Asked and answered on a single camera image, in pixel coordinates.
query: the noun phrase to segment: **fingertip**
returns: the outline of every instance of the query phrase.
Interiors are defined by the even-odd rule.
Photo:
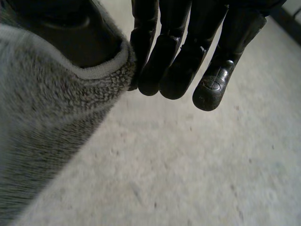
[[[223,96],[220,85],[217,82],[209,85],[209,82],[211,81],[201,81],[192,96],[193,104],[206,112],[216,109]]]

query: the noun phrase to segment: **floor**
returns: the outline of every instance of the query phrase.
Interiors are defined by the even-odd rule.
[[[129,36],[130,0],[103,0]],[[223,102],[126,93],[18,226],[301,226],[301,48],[272,19]]]

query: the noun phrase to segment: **dark fabric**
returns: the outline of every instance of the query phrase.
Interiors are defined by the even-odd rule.
[[[66,14],[77,11],[85,0],[7,0],[15,11],[26,15]]]

